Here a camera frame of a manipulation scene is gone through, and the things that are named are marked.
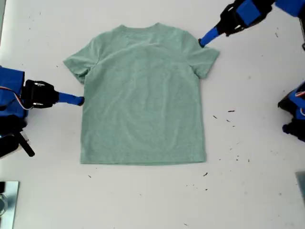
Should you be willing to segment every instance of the blue plastic part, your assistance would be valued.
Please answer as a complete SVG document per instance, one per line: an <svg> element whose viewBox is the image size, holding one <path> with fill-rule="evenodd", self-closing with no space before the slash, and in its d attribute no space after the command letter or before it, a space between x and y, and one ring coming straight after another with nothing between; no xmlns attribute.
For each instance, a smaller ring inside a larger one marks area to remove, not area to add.
<svg viewBox="0 0 305 229"><path fill-rule="evenodd" d="M295 105L297 105L299 108L295 111L295 117L296 119L300 119L300 120L305 120L305 116L302 115L301 113L301 108L304 109L304 113L305 113L305 100L303 100L301 97L296 97L295 94L297 93L297 89L295 89L294 91L292 91L289 94L289 99L290 101L292 101Z"/></svg>
<svg viewBox="0 0 305 229"><path fill-rule="evenodd" d="M10 88L20 96L23 82L24 72L0 67L0 86ZM0 89L0 106L6 105L6 109L0 111L0 116L15 115L24 118L28 114L20 106L13 92Z"/></svg>
<svg viewBox="0 0 305 229"><path fill-rule="evenodd" d="M73 105L81 105L84 102L84 97L77 97L72 94L59 92L59 103L68 103Z"/></svg>
<svg viewBox="0 0 305 229"><path fill-rule="evenodd" d="M294 17L298 16L304 4L305 0L277 0L275 3L278 8Z"/></svg>
<svg viewBox="0 0 305 229"><path fill-rule="evenodd" d="M255 19L261 16L260 11L254 5L252 0L245 0L236 10L244 23L249 26Z"/></svg>
<svg viewBox="0 0 305 229"><path fill-rule="evenodd" d="M204 47L218 36L218 30L214 27L200 40L200 45Z"/></svg>

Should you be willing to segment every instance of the heather green t-shirt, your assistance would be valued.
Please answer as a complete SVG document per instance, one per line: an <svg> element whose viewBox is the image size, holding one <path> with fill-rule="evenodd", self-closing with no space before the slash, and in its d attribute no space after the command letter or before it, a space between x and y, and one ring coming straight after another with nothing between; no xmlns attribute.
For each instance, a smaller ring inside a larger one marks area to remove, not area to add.
<svg viewBox="0 0 305 229"><path fill-rule="evenodd" d="M219 52L178 28L119 26L64 61L85 84L82 164L206 160L199 80Z"/></svg>

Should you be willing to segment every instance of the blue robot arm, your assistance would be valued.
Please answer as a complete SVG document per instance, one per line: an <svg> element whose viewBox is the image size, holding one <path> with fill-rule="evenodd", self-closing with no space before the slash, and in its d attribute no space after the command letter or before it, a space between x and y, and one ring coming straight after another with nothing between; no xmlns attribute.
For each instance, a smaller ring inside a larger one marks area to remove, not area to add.
<svg viewBox="0 0 305 229"><path fill-rule="evenodd" d="M291 16L305 18L305 0L235 0L221 13L221 20L199 43L206 46L216 37L241 32L264 20L274 4Z"/></svg>

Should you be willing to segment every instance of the white table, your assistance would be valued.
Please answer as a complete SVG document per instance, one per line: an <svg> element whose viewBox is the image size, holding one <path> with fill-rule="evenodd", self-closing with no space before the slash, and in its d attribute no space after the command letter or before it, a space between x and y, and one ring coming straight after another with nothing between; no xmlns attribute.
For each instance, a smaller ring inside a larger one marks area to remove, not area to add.
<svg viewBox="0 0 305 229"><path fill-rule="evenodd" d="M95 35L161 22L201 37L230 2L8 0L0 64L82 95L62 60ZM295 172L305 170L305 143L282 133L291 117L277 108L305 77L302 43L299 21L278 9L211 43L221 55L202 82L204 164L80 165L81 108L32 110L25 130L36 156L0 160L0 180L20 181L14 228L303 229Z"/></svg>

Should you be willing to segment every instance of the cable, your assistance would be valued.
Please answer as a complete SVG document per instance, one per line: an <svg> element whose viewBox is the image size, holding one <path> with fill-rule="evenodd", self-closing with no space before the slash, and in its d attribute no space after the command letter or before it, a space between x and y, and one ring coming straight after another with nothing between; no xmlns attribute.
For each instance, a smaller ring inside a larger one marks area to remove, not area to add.
<svg viewBox="0 0 305 229"><path fill-rule="evenodd" d="M24 106L23 102L21 101L21 99L19 98L18 94L17 94L16 92L14 92L12 89L10 89L10 88L8 88L8 87L2 87L2 86L0 86L0 89L1 89L1 90L5 90L5 91L13 92L14 95L15 95L15 97L16 97L16 99L17 99L17 101L18 101L18 103L20 104L20 106L21 106L24 110L27 110L27 111L28 111L28 110L30 110L30 109L33 108L33 107L26 108L26 107Z"/></svg>
<svg viewBox="0 0 305 229"><path fill-rule="evenodd" d="M296 97L301 97L302 95L304 95L305 94L305 92L298 92L298 93L295 93L295 96Z"/></svg>

